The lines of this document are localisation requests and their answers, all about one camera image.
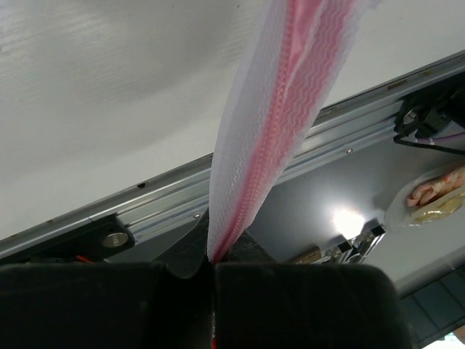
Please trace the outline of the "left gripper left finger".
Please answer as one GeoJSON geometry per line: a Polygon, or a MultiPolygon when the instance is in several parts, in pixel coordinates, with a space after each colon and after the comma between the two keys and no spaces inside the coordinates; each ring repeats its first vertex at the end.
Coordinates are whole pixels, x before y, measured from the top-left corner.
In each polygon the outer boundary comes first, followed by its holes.
{"type": "Polygon", "coordinates": [[[3,348],[210,348],[209,216],[152,262],[1,269],[3,348]]]}

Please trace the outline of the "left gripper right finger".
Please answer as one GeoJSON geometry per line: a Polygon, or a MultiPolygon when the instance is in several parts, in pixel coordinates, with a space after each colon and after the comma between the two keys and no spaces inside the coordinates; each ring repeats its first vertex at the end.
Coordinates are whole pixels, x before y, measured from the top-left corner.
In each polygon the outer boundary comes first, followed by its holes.
{"type": "Polygon", "coordinates": [[[220,262],[218,348],[403,348],[393,283],[370,265],[220,262]]]}

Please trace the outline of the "white mesh laundry bag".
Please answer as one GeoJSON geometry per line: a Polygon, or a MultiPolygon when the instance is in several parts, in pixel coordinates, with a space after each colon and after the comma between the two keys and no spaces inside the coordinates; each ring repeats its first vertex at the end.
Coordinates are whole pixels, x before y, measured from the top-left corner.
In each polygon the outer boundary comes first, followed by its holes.
{"type": "Polygon", "coordinates": [[[376,1],[266,1],[240,60],[211,163],[206,254],[219,262],[313,125],[376,1]]]}

